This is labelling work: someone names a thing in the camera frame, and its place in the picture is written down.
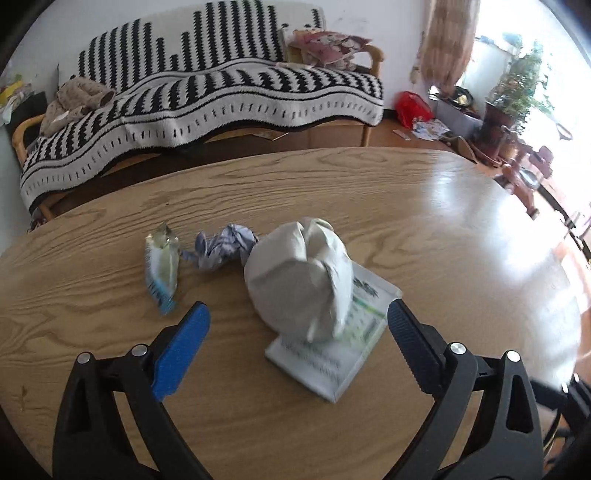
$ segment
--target scattered paper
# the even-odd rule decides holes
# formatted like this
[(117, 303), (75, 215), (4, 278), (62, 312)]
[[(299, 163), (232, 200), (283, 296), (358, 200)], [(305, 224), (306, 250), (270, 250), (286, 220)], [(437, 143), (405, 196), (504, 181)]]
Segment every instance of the scattered paper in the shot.
[(437, 118), (428, 122), (416, 122), (413, 125), (413, 134), (421, 140), (439, 140), (444, 133), (449, 132), (448, 127)]

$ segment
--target white wall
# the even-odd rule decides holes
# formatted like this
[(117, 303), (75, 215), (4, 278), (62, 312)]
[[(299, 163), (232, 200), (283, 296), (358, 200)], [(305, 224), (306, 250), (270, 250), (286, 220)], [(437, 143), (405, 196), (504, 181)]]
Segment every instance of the white wall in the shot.
[[(394, 95), (412, 90), (409, 74), (423, 30), (426, 0), (307, 0), (324, 9), (332, 30), (373, 39), (386, 54), (382, 80), (387, 108)], [(51, 100), (57, 87), (57, 63), (93, 37), (127, 21), (204, 0), (56, 0), (37, 19), (12, 56), (22, 73)]]
[(26, 233), (31, 221), (18, 188), (20, 175), (6, 129), (0, 128), (0, 254)]

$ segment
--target metal screw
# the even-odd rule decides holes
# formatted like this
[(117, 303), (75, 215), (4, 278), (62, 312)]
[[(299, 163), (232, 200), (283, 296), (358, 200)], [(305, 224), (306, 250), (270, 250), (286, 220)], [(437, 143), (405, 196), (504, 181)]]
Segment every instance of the metal screw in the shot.
[(511, 360), (512, 362), (518, 362), (519, 360), (521, 360), (521, 357), (519, 356), (519, 354), (517, 352), (515, 352), (514, 350), (509, 350), (507, 352), (507, 358), (509, 360)]
[(80, 355), (78, 355), (78, 358), (76, 359), (76, 361), (79, 364), (87, 364), (90, 361), (90, 353), (82, 352)]
[(466, 353), (466, 347), (460, 343), (460, 342), (453, 342), (450, 346), (449, 349), (455, 353), (456, 355), (463, 355), (464, 353)]
[(148, 353), (148, 347), (143, 343), (140, 343), (131, 349), (131, 355), (133, 356), (144, 356), (146, 353)]

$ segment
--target red plastic bag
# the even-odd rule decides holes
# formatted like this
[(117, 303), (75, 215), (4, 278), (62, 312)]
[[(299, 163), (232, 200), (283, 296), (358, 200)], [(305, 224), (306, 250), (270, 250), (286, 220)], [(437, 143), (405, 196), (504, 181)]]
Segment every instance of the red plastic bag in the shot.
[(425, 101), (412, 92), (402, 92), (394, 105), (394, 109), (398, 114), (400, 123), (409, 129), (413, 129), (414, 122), (428, 122), (435, 118)]

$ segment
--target window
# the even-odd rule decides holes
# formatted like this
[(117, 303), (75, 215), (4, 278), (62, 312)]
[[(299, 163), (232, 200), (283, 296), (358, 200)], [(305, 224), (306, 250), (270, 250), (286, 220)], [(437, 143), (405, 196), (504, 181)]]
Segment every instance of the window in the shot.
[[(476, 103), (480, 100), (481, 105), (484, 104), (483, 90), (490, 91), (489, 85), (497, 83), (496, 75), (509, 65), (515, 49), (523, 56), (531, 52), (534, 42), (543, 46), (540, 79), (547, 75), (548, 83), (546, 90), (538, 84), (535, 98), (544, 100), (547, 95), (554, 109), (551, 115), (532, 109), (521, 138), (536, 150), (546, 145), (554, 153), (553, 175), (544, 185), (569, 214), (579, 211), (589, 216), (591, 67), (562, 25), (539, 0), (481, 0), (476, 36), (471, 64), (459, 84), (468, 88)], [(492, 51), (482, 47), (483, 44), (494, 46), (496, 50), (492, 56), (483, 54), (485, 49)], [(485, 70), (493, 70), (488, 74), (492, 78), (486, 76)], [(471, 78), (474, 72), (479, 73)], [(573, 134), (572, 141), (560, 140), (556, 122)]]

